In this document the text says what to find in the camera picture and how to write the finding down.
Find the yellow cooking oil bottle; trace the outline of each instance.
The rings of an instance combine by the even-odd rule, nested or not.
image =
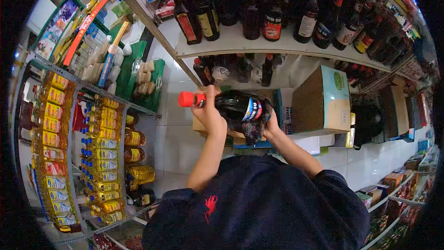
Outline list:
[[[100,137],[82,138],[82,143],[86,145],[88,150],[108,149],[115,150],[119,146],[117,140],[105,139]]]
[[[145,144],[145,135],[141,131],[125,128],[125,145],[141,146],[143,144]]]
[[[34,151],[38,154],[42,153],[43,147],[51,147],[66,150],[68,148],[68,137],[59,135],[50,131],[39,131],[36,128],[31,130]]]

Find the dark navy shirt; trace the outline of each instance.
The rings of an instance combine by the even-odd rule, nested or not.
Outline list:
[[[221,161],[202,192],[166,192],[145,249],[359,249],[370,216],[344,178],[314,178],[270,156]]]

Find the bottle label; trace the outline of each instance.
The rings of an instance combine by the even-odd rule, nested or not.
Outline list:
[[[117,179],[117,173],[103,172],[101,174],[103,181],[115,181]]]
[[[343,26],[342,30],[336,35],[336,40],[345,46],[352,42],[356,29],[358,29],[358,27],[354,25],[350,25],[350,28],[351,29],[348,29],[346,26]]]
[[[48,188],[61,189],[66,186],[65,177],[46,177],[46,182],[48,183]]]
[[[109,129],[115,129],[116,125],[116,121],[108,117],[102,118],[102,120],[100,121],[100,126],[107,127]]]
[[[208,20],[207,14],[198,14],[197,19],[199,20],[200,26],[202,27],[202,33],[205,37],[213,36],[213,31],[211,31],[210,21]]]
[[[219,31],[219,17],[218,17],[218,14],[216,14],[216,11],[214,9],[211,9],[211,12],[213,13],[214,23],[216,24],[216,30],[218,32],[220,32]]]
[[[59,136],[58,134],[49,132],[49,131],[43,131],[43,138],[42,138],[43,144],[50,146],[50,147],[59,147]]]
[[[108,171],[113,170],[117,168],[117,163],[114,161],[101,161],[100,162],[100,170],[102,171]]]
[[[63,225],[73,225],[75,224],[75,220],[71,220],[68,217],[57,217],[57,220],[61,226]]]
[[[68,200],[68,191],[66,189],[48,189],[49,196],[52,201],[65,201]]]
[[[116,109],[119,107],[119,103],[106,97],[103,99],[103,104],[109,108]]]
[[[60,131],[60,121],[45,116],[43,118],[43,130],[58,133]]]
[[[196,35],[194,34],[193,27],[191,26],[190,20],[188,19],[187,14],[179,14],[176,16],[177,21],[183,29],[183,33],[188,41],[197,40]]]
[[[140,143],[140,134],[136,131],[131,131],[130,145],[138,145]]]
[[[53,176],[64,176],[63,166],[57,162],[46,162],[46,172]]]
[[[60,120],[62,117],[62,108],[52,103],[46,103],[45,116]]]
[[[112,212],[112,211],[120,209],[121,206],[120,206],[119,202],[117,202],[115,200],[111,200],[111,201],[107,202],[106,204],[104,204],[103,208],[105,209],[106,212]]]
[[[65,93],[51,87],[49,88],[48,101],[62,105],[65,102]]]
[[[65,202],[59,202],[59,203],[52,203],[55,212],[67,212],[71,211],[71,204],[69,201]]]
[[[120,198],[119,192],[114,191],[114,192],[100,192],[98,193],[99,197],[102,201],[107,201],[107,200],[113,200],[113,199],[117,199]]]
[[[273,18],[265,15],[264,37],[278,40],[281,36],[281,18]]]
[[[100,187],[100,191],[110,191],[110,190],[119,189],[119,184],[116,182],[111,182],[111,183],[98,182],[97,185]]]
[[[103,148],[103,149],[115,149],[117,147],[117,141],[98,138],[97,139],[97,147]]]
[[[63,91],[68,86],[68,80],[58,74],[54,74],[52,77],[51,86]]]
[[[325,25],[323,25],[321,22],[318,23],[315,34],[316,37],[322,41],[329,41],[332,35],[330,30],[327,27],[325,27]]]
[[[252,97],[248,102],[247,112],[245,113],[244,119],[242,121],[253,121],[257,120],[262,113],[261,103]]]
[[[99,159],[116,159],[117,151],[115,150],[97,150],[97,158]]]
[[[126,119],[125,119],[125,124],[126,125],[132,125],[133,123],[134,123],[134,117],[130,116],[130,115],[127,115]]]
[[[316,25],[316,13],[307,12],[302,17],[301,26],[299,27],[299,35],[310,37],[313,34],[314,25]]]
[[[131,149],[131,159],[129,162],[136,162],[140,158],[140,151],[138,149]]]
[[[65,154],[62,150],[43,147],[43,156],[49,159],[57,159],[57,155],[59,159],[64,159]]]
[[[101,127],[99,136],[105,139],[114,139],[115,138],[115,131],[107,129],[106,127]]]

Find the store aisle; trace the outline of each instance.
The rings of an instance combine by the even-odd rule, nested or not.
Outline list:
[[[175,20],[159,26],[167,40],[175,46],[180,33]],[[154,191],[158,197],[168,190],[185,186],[186,178],[199,157],[204,138],[192,131],[192,113],[181,108],[177,97],[181,91],[195,91],[197,86],[188,78],[173,58],[154,39],[147,60],[162,58],[163,87],[160,93],[158,120],[155,133],[154,159],[156,181]],[[416,132],[415,142],[391,141],[383,144],[364,145],[361,150],[329,148],[329,153],[316,157],[325,169],[335,170],[347,180],[348,186],[357,191],[402,166],[417,152],[417,141],[425,138],[428,127]]]

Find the soy sauce bottle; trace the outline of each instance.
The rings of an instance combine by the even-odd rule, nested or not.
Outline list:
[[[202,34],[209,42],[216,41],[220,37],[218,15],[213,5],[207,0],[195,0],[197,4],[197,20],[202,27]]]
[[[237,122],[255,121],[261,118],[262,105],[254,95],[237,90],[229,90],[217,95],[214,105],[222,117]],[[178,98],[181,107],[203,108],[206,103],[204,94],[180,92]]]

